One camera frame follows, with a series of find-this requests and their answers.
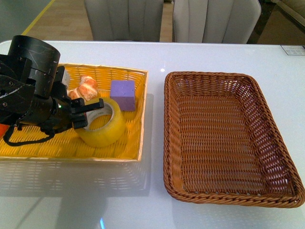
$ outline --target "chair back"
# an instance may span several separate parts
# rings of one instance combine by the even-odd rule
[[[175,0],[173,41],[247,43],[260,14],[258,0]]]
[[[163,0],[84,0],[95,41],[160,41]]]

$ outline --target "yellow basket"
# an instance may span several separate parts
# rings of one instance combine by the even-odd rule
[[[115,143],[93,148],[86,145],[77,133],[70,129],[45,143],[18,147],[8,146],[0,140],[0,159],[31,159],[31,160],[67,160],[67,161],[140,161],[143,144],[143,123],[146,102],[148,72],[137,69],[110,67],[85,64],[60,64],[65,66],[70,75],[70,89],[79,86],[83,75],[91,76],[98,83],[99,94],[110,97],[112,80],[135,81],[134,112],[122,112],[126,120],[126,130]],[[44,138],[46,135],[36,126],[27,126],[22,131],[15,131],[12,142],[30,141]]]

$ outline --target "roll of tape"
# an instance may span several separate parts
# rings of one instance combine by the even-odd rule
[[[119,105],[111,98],[102,98],[104,108],[87,112],[88,125],[85,128],[75,129],[81,139],[89,146],[101,148],[116,142],[126,128],[125,119]],[[90,130],[90,124],[102,115],[111,115],[108,123],[94,130]]]

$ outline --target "white table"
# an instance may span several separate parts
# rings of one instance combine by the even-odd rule
[[[49,43],[60,51],[60,62],[149,71],[142,161],[0,162],[1,229],[305,228],[305,205],[196,205],[173,199],[163,184],[163,85],[172,71],[253,76],[305,182],[305,56],[270,45]],[[0,53],[9,46],[1,43]]]

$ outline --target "purple foam block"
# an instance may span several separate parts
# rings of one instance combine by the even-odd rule
[[[110,98],[115,100],[121,111],[135,111],[133,80],[112,80]]]

